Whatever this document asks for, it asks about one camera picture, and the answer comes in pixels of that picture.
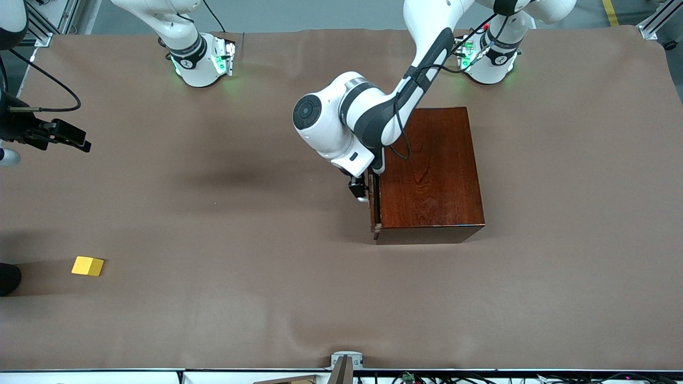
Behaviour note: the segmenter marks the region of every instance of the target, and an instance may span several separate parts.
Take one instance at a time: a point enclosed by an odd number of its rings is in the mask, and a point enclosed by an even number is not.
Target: black object
[[[0,262],[0,296],[7,296],[14,292],[19,283],[21,283],[19,267]]]
[[[664,44],[662,44],[662,45],[664,46],[664,50],[665,50],[665,51],[670,51],[670,50],[674,49],[674,48],[678,45],[678,42],[675,41],[675,40],[672,40],[672,41],[666,42],[666,43],[664,43]]]
[[[221,21],[218,19],[218,16],[216,16],[216,14],[213,13],[213,10],[212,10],[211,7],[206,3],[206,0],[201,0],[201,1],[204,3],[204,5],[206,5],[206,9],[209,10],[209,13],[211,13],[211,16],[214,17],[214,19],[216,20],[216,22],[218,23],[218,25],[221,26],[221,31],[223,31],[223,33],[225,33],[225,27],[223,26],[223,23],[221,23]]]
[[[39,150],[46,150],[50,143],[60,143],[90,152],[91,144],[85,140],[85,131],[60,119],[46,122],[33,113],[10,112],[9,107],[28,107],[28,104],[5,92],[0,93],[1,140],[29,144]]]
[[[292,121],[298,130],[310,128],[318,121],[322,113],[322,103],[315,95],[306,95],[294,106]]]
[[[71,111],[76,111],[78,108],[81,108],[81,99],[76,95],[71,88],[67,87],[66,84],[62,83],[59,81],[56,77],[53,75],[49,74],[46,70],[42,69],[41,67],[37,66],[35,63],[33,63],[31,60],[27,59],[26,57],[23,57],[22,55],[19,55],[17,51],[14,49],[10,49],[10,52],[16,56],[17,59],[25,62],[32,68],[35,68],[38,72],[44,74],[48,79],[54,81],[57,83],[58,86],[64,88],[65,91],[69,92],[69,95],[74,98],[76,101],[76,105],[73,107],[68,107],[68,108],[45,108],[45,107],[37,107],[33,108],[34,111],[31,112],[71,112]]]
[[[188,48],[185,49],[170,49],[167,47],[171,56],[175,59],[176,63],[180,64],[185,69],[195,69],[197,63],[201,61],[202,57],[206,54],[208,45],[206,40],[201,36],[197,36],[197,40]]]
[[[493,2],[493,12],[503,16],[512,16],[517,13],[515,11],[516,5],[517,0],[495,0]]]
[[[357,199],[367,197],[367,185],[365,184],[365,175],[363,174],[359,178],[351,176],[351,180],[348,182],[348,188]]]

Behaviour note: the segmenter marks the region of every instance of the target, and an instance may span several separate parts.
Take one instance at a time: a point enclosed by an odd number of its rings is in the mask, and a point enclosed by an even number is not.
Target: metal bracket
[[[225,41],[225,54],[227,56],[227,58],[225,59],[225,65],[226,65],[227,71],[225,72],[225,74],[228,76],[232,76],[232,65],[233,65],[233,61],[235,60],[236,46],[237,46],[237,43],[234,41],[230,41],[230,40]]]
[[[54,36],[53,33],[48,33],[47,37],[36,39],[36,43],[33,45],[36,48],[47,48],[52,44],[52,37]]]
[[[337,363],[337,360],[341,359],[344,356],[351,357],[351,360],[353,361],[353,369],[354,370],[362,370],[363,369],[363,353],[353,352],[353,351],[334,352],[332,354],[332,357],[330,358],[330,362],[332,363],[330,365],[330,369],[333,369],[335,367],[335,364]]]
[[[645,40],[657,40],[657,31],[683,6],[683,0],[668,0],[652,16],[640,22],[638,29]]]

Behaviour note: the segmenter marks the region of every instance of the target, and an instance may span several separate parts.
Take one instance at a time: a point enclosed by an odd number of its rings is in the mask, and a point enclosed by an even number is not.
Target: wooden box
[[[413,150],[386,149],[387,170],[370,174],[370,221],[378,244],[461,243],[484,227],[467,109],[416,109],[406,125]],[[402,139],[395,149],[406,154]]]

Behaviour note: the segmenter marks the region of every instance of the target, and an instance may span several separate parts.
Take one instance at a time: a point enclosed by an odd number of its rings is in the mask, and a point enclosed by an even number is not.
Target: black cable
[[[211,10],[211,7],[206,3],[206,0],[201,0],[201,1],[204,3],[204,5],[206,5],[206,9],[209,10],[209,12],[211,13],[211,16],[213,16],[216,19],[216,22],[218,23],[218,25],[221,26],[221,31],[223,31],[223,33],[225,33],[225,28],[223,27],[223,23],[221,23],[221,21],[218,19],[216,14],[213,13],[213,10]]]
[[[0,72],[2,72],[3,91],[8,92],[10,90],[10,82],[7,80],[7,69],[5,68],[4,61],[2,61],[2,56],[0,56]]]
[[[76,100],[76,106],[70,107],[70,108],[13,107],[12,108],[13,111],[25,112],[25,113],[27,113],[27,112],[71,112],[71,111],[77,110],[78,108],[81,108],[81,99],[71,90],[71,88],[64,85],[64,83],[57,80],[53,75],[49,74],[48,72],[43,70],[41,67],[32,63],[31,60],[28,60],[27,58],[23,57],[22,55],[19,55],[14,49],[10,49],[10,52],[14,56],[17,56],[21,61],[25,62],[26,64],[29,64],[31,67],[35,68],[38,72],[44,74],[50,80],[57,83],[60,87],[64,88],[67,92],[69,92],[69,94],[74,98],[74,100]]]
[[[421,373],[420,375],[426,377],[427,379],[430,379],[434,384],[438,384],[438,382],[436,381],[438,379],[436,377],[433,377],[433,376],[429,375],[428,373]]]
[[[451,50],[451,55],[453,55],[458,50],[458,48],[460,48],[467,40],[470,40],[472,36],[477,34],[477,31],[479,31],[481,28],[484,28],[484,25],[486,25],[486,23],[488,23],[489,21],[493,20],[494,17],[496,17],[496,14],[492,14],[491,16],[489,16],[489,18],[484,20],[483,23],[479,24],[479,27],[474,28],[472,32],[469,35],[467,35],[467,37],[463,41],[457,43],[455,47],[453,47],[453,49]]]
[[[479,383],[477,383],[477,382],[474,381],[474,380],[468,379],[468,378],[466,378],[466,377],[458,377],[458,376],[456,376],[456,380],[455,380],[455,381],[451,381],[451,383],[457,383],[458,381],[466,381],[466,382],[468,382],[468,383],[470,383],[470,384],[479,384]]]
[[[189,21],[189,22],[190,22],[190,23],[192,23],[192,24],[194,24],[194,23],[195,23],[195,21],[194,21],[194,20],[192,20],[191,18],[189,18],[189,17],[185,17],[185,16],[183,16],[183,15],[181,15],[181,14],[177,13],[177,12],[176,12],[176,16],[180,17],[180,18],[181,18],[181,19],[183,19],[183,20],[187,20],[187,21]]]
[[[483,382],[485,382],[486,384],[496,384],[494,381],[491,381],[491,380],[489,380],[489,379],[483,377],[482,375],[476,374],[476,373],[473,373],[473,372],[459,372],[458,374],[459,374],[461,377],[469,377],[470,379],[475,379],[475,380],[483,381]]]
[[[164,43],[164,40],[161,40],[161,36],[159,36],[159,37],[156,39],[156,42],[157,42],[159,45],[161,45],[162,47],[168,49],[168,47],[166,46],[166,43]],[[170,59],[171,59],[171,51],[168,51],[168,52],[166,53],[166,56],[164,56],[164,59],[166,59],[166,60],[170,60]]]
[[[617,373],[617,374],[614,374],[614,375],[608,377],[607,379],[602,379],[602,380],[593,381],[593,383],[595,383],[595,384],[601,384],[601,383],[604,383],[605,381],[608,381],[608,380],[614,380],[614,379],[616,379],[616,378],[619,377],[619,376],[635,377],[636,379],[640,379],[640,380],[643,380],[643,381],[647,381],[647,382],[650,383],[650,384],[657,384],[657,382],[656,382],[655,380],[653,380],[653,379],[651,379],[651,378],[649,378],[649,377],[643,376],[642,374],[630,373],[630,372],[620,372],[620,373]]]
[[[487,46],[486,48],[483,48],[483,49],[489,49],[489,48],[492,47],[494,44],[496,44],[496,42],[498,42],[498,39],[501,37],[501,34],[503,33],[503,30],[505,29],[505,26],[507,25],[507,21],[508,21],[509,19],[510,19],[509,16],[508,16],[508,17],[505,17],[505,20],[503,20],[503,24],[501,25],[501,29],[498,31],[498,34],[496,35],[496,37],[494,37],[493,40],[491,40],[491,41],[488,43],[488,46]],[[467,38],[465,38],[463,41],[461,41],[461,42],[458,44],[458,46],[464,44],[464,42],[466,42],[467,40],[469,40],[469,38],[470,38],[471,36],[472,36],[472,34],[470,33],[469,36],[467,36]],[[463,69],[458,69],[458,70],[452,70],[452,69],[450,69],[450,68],[446,68],[445,66],[440,66],[440,65],[438,65],[438,64],[432,64],[432,65],[429,66],[428,68],[439,68],[439,69],[442,69],[442,70],[444,70],[444,71],[446,71],[446,72],[450,72],[450,73],[463,73],[463,72],[465,72],[466,70],[468,70],[471,66],[473,66],[477,61],[478,61],[478,60],[472,60],[472,61],[470,61],[470,63],[467,65],[467,67],[465,67],[465,68],[463,68]]]
[[[389,149],[399,157],[401,160],[410,160],[410,157],[413,155],[413,149],[410,147],[410,141],[408,140],[408,135],[406,135],[406,129],[403,127],[403,122],[401,121],[401,115],[399,114],[398,110],[398,98],[400,97],[401,92],[397,92],[396,96],[393,98],[393,112],[396,114],[396,120],[398,121],[398,128],[401,130],[401,137],[403,137],[403,141],[406,143],[406,149],[407,153],[405,155],[398,153],[396,148],[393,147],[393,144],[389,146]]]
[[[413,377],[415,378],[415,382],[417,384],[427,384],[417,373],[414,373]]]
[[[459,43],[457,43],[457,44],[453,47],[453,49],[451,50],[450,54],[449,54],[448,56],[446,56],[446,59],[447,59],[449,56],[451,56],[451,55],[457,55],[457,52],[456,52],[456,51],[458,50],[458,48],[460,48],[467,40],[470,40],[470,39],[472,38],[472,36],[474,36],[474,35],[477,33],[477,31],[479,31],[481,28],[483,28],[484,25],[486,25],[486,23],[488,23],[488,22],[490,22],[491,20],[493,20],[494,17],[496,17],[496,14],[492,14],[492,15],[489,16],[486,20],[484,20],[481,24],[479,24],[479,26],[478,26],[477,28],[473,29],[472,32],[471,32],[465,39],[463,39],[462,41],[460,41]],[[503,21],[503,25],[501,26],[501,30],[498,31],[498,34],[496,35],[496,37],[495,37],[493,40],[491,40],[491,42],[489,43],[489,46],[492,46],[493,44],[495,44],[496,41],[498,41],[498,38],[501,36],[501,33],[503,33],[503,30],[505,29],[505,26],[507,25],[507,20],[508,20],[508,19],[509,19],[509,17],[506,17],[506,18],[505,18],[505,20]],[[418,69],[413,73],[413,75],[410,76],[410,79],[408,80],[408,82],[406,83],[406,85],[401,89],[401,91],[404,90],[404,89],[406,89],[406,87],[408,86],[408,84],[410,84],[411,81],[415,81],[415,77],[416,77],[416,76],[419,76],[419,75],[422,73],[422,71],[425,70],[425,69],[438,68],[438,69],[440,69],[440,70],[444,70],[444,71],[450,72],[450,73],[463,73],[464,71],[468,70],[469,67],[472,66],[472,64],[474,64],[474,62],[471,62],[466,68],[463,68],[463,69],[460,69],[460,70],[454,70],[454,69],[448,68],[447,66],[444,66],[444,65],[441,65],[441,64],[430,64],[430,65],[427,65],[427,66],[420,67],[420,68],[418,68]],[[396,120],[398,121],[398,128],[401,130],[401,137],[403,137],[403,140],[404,140],[405,143],[406,143],[407,153],[406,153],[405,155],[400,154],[400,153],[393,147],[393,144],[389,146],[389,149],[390,149],[396,156],[398,156],[400,159],[402,159],[402,160],[410,160],[410,157],[411,157],[412,154],[413,154],[413,149],[412,149],[411,146],[410,146],[410,141],[408,140],[408,136],[406,135],[406,131],[405,131],[405,128],[403,127],[403,122],[401,121],[401,115],[399,114],[399,109],[398,109],[398,99],[400,98],[401,91],[397,92],[397,93],[396,93],[396,96],[394,96],[394,99],[393,99],[393,112],[396,114]],[[493,383],[492,381],[487,381],[487,380],[484,379],[484,378],[482,378],[482,380],[483,380],[484,382],[486,382],[487,384],[495,384],[495,383]]]

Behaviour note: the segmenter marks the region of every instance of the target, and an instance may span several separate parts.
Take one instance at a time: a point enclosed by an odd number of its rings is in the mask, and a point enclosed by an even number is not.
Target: wire
[[[491,380],[489,380],[489,379],[486,379],[486,378],[483,377],[482,375],[476,374],[476,373],[473,373],[473,372],[459,372],[458,374],[459,374],[460,376],[462,376],[462,377],[469,377],[469,378],[471,378],[471,379],[483,381],[483,382],[485,382],[486,384],[496,384],[494,381],[491,381]]]
[[[2,56],[0,56],[0,72],[2,72],[2,88],[3,91],[10,91],[10,82],[7,80],[7,69],[5,68],[5,62],[2,61]]]
[[[168,47],[166,46],[166,43],[164,43],[164,40],[161,40],[161,36],[159,36],[159,38],[156,39],[156,42],[157,42],[159,45],[161,45],[162,47],[168,49]],[[171,59],[171,51],[166,52],[166,56],[164,56],[164,58],[165,58],[166,60],[170,60],[170,59]]]
[[[488,43],[487,46],[485,46],[484,48],[482,48],[481,51],[485,51],[485,50],[490,49],[494,44],[496,44],[496,42],[498,42],[498,38],[501,37],[501,34],[503,33],[503,30],[505,29],[505,26],[507,25],[507,21],[508,21],[509,19],[510,19],[509,16],[505,17],[505,20],[503,20],[503,24],[501,25],[501,29],[498,31],[498,34],[496,35],[496,37],[494,37],[493,40],[491,40],[491,41]],[[462,45],[464,42],[466,42],[467,40],[469,40],[470,36],[472,36],[471,33],[470,33],[469,36],[467,36],[467,38],[465,38],[463,41],[461,41],[461,42],[459,43],[459,45]],[[442,70],[444,70],[444,71],[446,71],[446,72],[450,72],[450,73],[463,73],[463,72],[467,71],[471,66],[473,66],[474,64],[476,64],[477,61],[479,61],[479,58],[475,58],[474,60],[470,61],[469,64],[467,64],[467,67],[462,68],[462,69],[459,69],[459,70],[452,70],[452,69],[450,69],[450,68],[446,68],[446,67],[440,66],[440,65],[438,65],[438,64],[432,64],[429,68],[439,68],[439,69],[442,69]]]
[[[474,28],[472,32],[469,35],[467,35],[467,37],[463,41],[457,43],[451,50],[451,55],[453,55],[458,50],[458,48],[460,48],[467,40],[470,40],[472,36],[477,34],[477,31],[479,31],[481,28],[484,28],[484,25],[486,25],[486,23],[488,23],[489,21],[493,20],[494,17],[496,17],[496,14],[492,14],[491,16],[489,16],[489,18],[484,20],[483,23],[479,24],[479,27]]]
[[[183,15],[181,15],[181,14],[177,13],[177,12],[176,12],[176,16],[180,17],[180,18],[181,18],[181,19],[183,19],[183,20],[187,20],[187,21],[189,21],[189,22],[190,22],[190,23],[192,23],[192,24],[194,24],[194,23],[195,23],[195,21],[194,21],[194,20],[192,20],[191,18],[189,18],[189,17],[185,17],[185,16],[183,16]]]
[[[619,377],[619,376],[629,376],[629,377],[632,377],[632,378],[636,378],[636,379],[640,379],[640,380],[647,381],[648,383],[651,383],[651,384],[656,384],[656,383],[657,383],[657,381],[655,381],[655,380],[653,380],[653,379],[651,379],[651,378],[649,378],[649,377],[643,376],[642,374],[630,373],[630,372],[620,372],[620,373],[617,373],[617,374],[614,374],[614,375],[608,377],[607,379],[602,379],[602,380],[593,381],[592,383],[601,384],[601,383],[604,383],[605,381],[616,379],[616,378]]]
[[[201,0],[201,1],[204,3],[204,5],[206,5],[206,9],[209,10],[209,12],[211,13],[211,16],[213,16],[213,17],[216,19],[216,22],[218,23],[218,25],[221,26],[221,31],[223,31],[223,33],[225,33],[225,28],[224,28],[224,26],[223,26],[223,23],[221,23],[221,21],[218,19],[218,17],[216,16],[216,14],[213,13],[213,10],[212,10],[211,7],[206,3],[206,0]]]
[[[75,107],[70,107],[70,108],[43,108],[43,107],[10,107],[10,109],[13,112],[23,112],[23,113],[31,113],[31,112],[71,112],[75,111],[78,108],[81,108],[81,99],[71,90],[71,88],[67,87],[62,83],[61,81],[57,80],[53,75],[49,74],[45,70],[43,70],[41,67],[35,65],[34,63],[31,62],[31,60],[28,60],[26,57],[23,57],[22,55],[19,55],[14,49],[10,49],[10,52],[14,55],[17,56],[21,61],[25,62],[26,64],[29,64],[31,67],[35,68],[38,72],[44,74],[47,76],[50,80],[54,81],[57,83],[60,87],[64,88],[69,94],[76,100],[76,106]]]
[[[475,34],[480,34],[480,33],[477,33],[477,31],[479,31],[480,29],[482,29],[482,28],[484,27],[484,25],[486,25],[486,23],[488,23],[488,22],[490,22],[491,20],[493,20],[493,18],[496,17],[496,16],[497,16],[496,14],[492,14],[492,15],[489,16],[486,20],[484,20],[481,24],[479,24],[479,27],[473,29],[472,32],[471,32],[465,39],[463,39],[462,41],[460,41],[459,43],[457,43],[457,44],[453,47],[453,49],[451,50],[450,54],[449,54],[448,56],[446,56],[446,58],[448,58],[448,57],[451,56],[451,55],[459,55],[459,54],[456,52],[456,51],[458,50],[458,48],[460,48],[467,40],[470,40],[470,39],[472,38],[472,36],[474,36]],[[503,30],[505,29],[505,26],[507,25],[507,20],[508,20],[508,19],[509,19],[509,17],[506,17],[506,18],[505,18],[505,20],[503,21],[503,24],[502,24],[502,26],[501,26],[500,31],[498,31],[498,34],[496,35],[496,37],[493,38],[493,40],[491,40],[491,41],[488,43],[488,46],[487,46],[485,49],[489,49],[490,47],[493,46],[493,44],[495,44],[495,43],[498,41],[498,38],[501,37],[501,34],[503,33]],[[389,146],[389,149],[390,149],[396,156],[398,156],[398,157],[399,157],[400,159],[402,159],[402,160],[407,161],[407,160],[410,160],[410,157],[413,155],[413,149],[412,149],[411,146],[410,146],[410,141],[408,140],[408,136],[406,135],[406,130],[405,130],[404,126],[403,126],[403,122],[401,121],[401,115],[400,115],[400,113],[399,113],[399,108],[398,108],[398,99],[401,97],[401,92],[402,92],[404,89],[406,89],[406,87],[408,86],[408,84],[410,84],[411,81],[415,81],[415,77],[416,77],[416,76],[419,76],[419,75],[422,73],[422,71],[424,71],[425,69],[438,68],[438,69],[440,69],[440,70],[444,70],[444,71],[449,72],[449,73],[463,73],[464,71],[468,70],[475,62],[476,62],[476,61],[473,60],[466,68],[459,69],[459,70],[454,70],[454,69],[448,68],[447,66],[444,66],[444,65],[441,65],[441,64],[429,64],[429,65],[426,65],[426,66],[422,66],[422,67],[416,69],[416,71],[410,76],[410,79],[408,80],[408,82],[406,82],[406,85],[401,89],[401,91],[396,92],[396,96],[394,96],[394,98],[393,98],[393,112],[396,114],[396,120],[397,120],[397,122],[398,122],[398,128],[401,130],[401,137],[403,138],[404,142],[406,143],[406,149],[407,149],[407,153],[406,153],[406,154],[400,154],[400,153],[396,150],[396,148],[394,148],[393,144],[390,145],[390,146]],[[476,375],[476,376],[478,376],[477,379],[482,380],[482,381],[486,382],[487,384],[495,384],[495,383],[493,383],[492,381],[487,381],[486,379],[484,379],[483,377],[481,377],[481,376],[479,376],[479,375]],[[459,379],[459,380],[468,381],[470,384],[477,384],[477,383],[474,383],[474,382],[472,382],[472,381],[470,381],[470,380],[467,380],[466,378],[461,378],[461,379]]]
[[[398,110],[398,98],[400,97],[401,92],[397,92],[396,96],[393,98],[393,112],[396,114],[396,120],[398,121],[398,128],[401,130],[401,137],[403,137],[403,141],[406,143],[406,149],[407,153],[405,155],[398,153],[396,148],[393,147],[393,144],[389,146],[389,149],[399,157],[401,160],[410,160],[410,157],[413,155],[413,149],[410,147],[410,141],[408,140],[408,135],[406,135],[406,129],[403,127],[403,122],[401,121],[401,115],[399,114]]]

